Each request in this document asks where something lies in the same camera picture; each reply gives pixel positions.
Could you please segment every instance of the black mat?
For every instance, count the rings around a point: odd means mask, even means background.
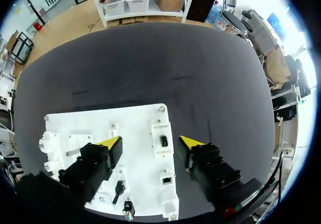
[[[26,68],[15,101],[23,168],[38,173],[47,161],[37,147],[46,114],[152,103],[167,105],[174,145],[179,135],[211,141],[230,165],[241,170],[243,182],[253,177],[265,181],[274,121],[254,50],[231,34],[174,23],[141,23],[93,33]],[[175,167],[180,218],[213,210],[176,155]]]

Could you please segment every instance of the white plastic part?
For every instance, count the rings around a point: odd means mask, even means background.
[[[130,12],[147,12],[150,0],[126,0]]]
[[[120,0],[117,2],[112,2],[108,4],[102,4],[105,9],[106,14],[109,16],[119,15],[125,13],[125,0]]]
[[[58,171],[72,165],[87,143],[121,136],[123,154],[108,181],[103,181],[86,208],[123,215],[124,202],[132,201],[135,216],[160,215],[177,219],[174,148],[171,123],[164,104],[47,115],[46,132],[39,141],[48,154],[45,168],[58,180]],[[168,146],[162,147],[160,136]],[[114,206],[115,187],[123,180],[124,193]]]
[[[163,217],[169,221],[178,220],[179,218],[179,198],[172,189],[164,187],[160,194],[162,203]]]

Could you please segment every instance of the white shelf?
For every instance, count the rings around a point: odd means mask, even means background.
[[[183,11],[180,12],[162,12],[159,7],[157,6],[156,2],[151,0],[149,2],[149,8],[147,12],[137,12],[132,13],[129,11],[129,7],[127,4],[125,4],[125,13],[120,15],[114,15],[114,16],[108,16],[105,15],[106,21],[113,21],[116,19],[121,18],[128,18],[128,17],[138,17],[138,16],[171,16],[171,17],[183,17],[184,13]]]

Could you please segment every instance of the metal pin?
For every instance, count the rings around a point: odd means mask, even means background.
[[[72,156],[72,155],[75,155],[75,154],[78,154],[78,153],[80,153],[80,149],[68,151],[68,152],[66,152],[66,155],[67,156]]]

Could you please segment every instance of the office chair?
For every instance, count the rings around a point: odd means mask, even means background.
[[[249,20],[252,19],[252,15],[249,11],[243,10],[242,15],[243,15],[243,17],[245,17]],[[241,22],[245,25],[248,32],[250,32],[250,33],[253,32],[253,28],[250,26],[250,24],[248,24],[247,21],[245,21],[245,19],[241,19]]]
[[[230,8],[228,11],[230,13],[235,12],[236,0],[223,0],[223,11],[226,11],[227,8]]]
[[[223,10],[220,13],[220,17],[229,24],[225,31],[235,31],[239,35],[247,35],[247,29],[245,25],[233,15],[235,12],[235,7],[236,0],[223,0]]]

